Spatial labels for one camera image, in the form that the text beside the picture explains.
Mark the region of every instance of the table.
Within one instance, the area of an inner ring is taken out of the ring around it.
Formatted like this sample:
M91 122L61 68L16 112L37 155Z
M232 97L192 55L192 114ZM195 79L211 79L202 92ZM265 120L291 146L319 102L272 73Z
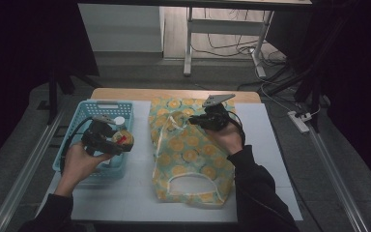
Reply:
M151 179L154 168L154 148L147 121L150 100L156 97L206 99L209 95L218 94L236 94L233 100L244 125L246 143L253 145L255 159L258 163L265 165L274 177L276 192L289 206L294 219L302 220L266 109L261 104L258 94L230 91L108 88L96 89L91 100L132 101L134 109L132 133L135 143L128 154L126 174L123 178L89 177L75 188L71 218L96 223L237 222L234 189L222 207L207 208L183 203L164 203L157 200ZM55 190L59 179L60 174L56 173L46 194Z

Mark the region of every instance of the floor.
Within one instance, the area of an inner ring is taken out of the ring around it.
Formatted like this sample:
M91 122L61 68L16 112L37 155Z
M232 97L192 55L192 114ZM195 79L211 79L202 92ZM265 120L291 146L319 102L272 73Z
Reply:
M173 15L181 18L186 13L183 11L182 14L173 13ZM207 35L202 35L202 37L202 40L208 38ZM212 42L218 45L222 39L212 40ZM98 54L96 58L100 77L93 78L103 86L119 88L237 91L241 84L250 83L243 86L241 90L261 92L261 86L264 82L255 77L252 61L245 59L244 56L234 60L216 56L201 57L213 59L195 59L192 64L192 77L184 78L183 61L181 60L181 53L184 51L179 49L177 55L174 55L175 52L171 53L173 55L168 55L169 46L166 45L166 59L160 57L144 58L135 55L128 58ZM199 48L214 50L207 43ZM235 51L234 47L226 52L233 51ZM272 75L278 69L280 66L266 67L266 72ZM62 142L62 132L67 128L77 104L90 98L94 90L78 78L73 77L72 80L76 87L73 95L66 96L59 91L59 101L69 102L70 107L65 111L59 129L50 139L34 178L20 199L6 231L16 231L21 223L34 217L54 173L51 165ZM299 133L287 117L287 108L300 110L292 97L296 88L297 86L293 86L272 99L262 97L261 101L267 107L275 136L286 160L287 170L291 174L292 183L295 184L296 197L304 217L303 221L297 221L298 227L300 231L356 231L349 222L343 204L321 163L311 137L309 134ZM17 173L20 172L29 155L33 154L37 138L46 129L47 110L39 108L39 105L47 101L47 95L47 85L40 86L31 92L29 107L11 137L0 150L0 206L16 180ZM327 107L328 105L324 105L319 113L320 135L324 138L332 159L340 170L347 188L365 219L369 231L371 231L371 172L355 149L332 124L326 113ZM85 224L89 231L94 230L93 224L88 222ZM144 229L144 226L139 225L138 228L131 228L130 231L143 231Z

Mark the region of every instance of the floral pattern fabric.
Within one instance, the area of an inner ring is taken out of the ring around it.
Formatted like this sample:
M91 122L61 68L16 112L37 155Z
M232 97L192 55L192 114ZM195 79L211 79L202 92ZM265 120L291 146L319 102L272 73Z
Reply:
M169 202L222 205L233 186L234 166L199 126L191 125L191 115L205 113L204 100L152 100L149 114L156 166L153 183L158 199ZM235 112L232 101L223 103ZM170 190L175 178L198 176L212 183L214 191L184 193Z

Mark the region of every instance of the person's right arm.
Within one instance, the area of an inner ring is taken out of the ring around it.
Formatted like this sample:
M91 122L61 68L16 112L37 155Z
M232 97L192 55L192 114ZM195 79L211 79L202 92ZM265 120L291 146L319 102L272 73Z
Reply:
M229 154L235 166L237 218L243 231L299 231L287 205L275 193L268 170L258 165L252 146L243 147L237 127L229 124L221 131L206 130Z

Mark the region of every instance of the black long-sleeved shirt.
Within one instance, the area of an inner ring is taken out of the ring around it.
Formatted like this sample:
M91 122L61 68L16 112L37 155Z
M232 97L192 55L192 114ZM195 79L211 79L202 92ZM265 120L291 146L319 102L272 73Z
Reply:
M268 170L255 163L251 145L229 156L235 168L238 224L242 231L299 231L287 205L275 193ZM71 223L73 199L49 194L38 216L22 225L19 232L81 232Z

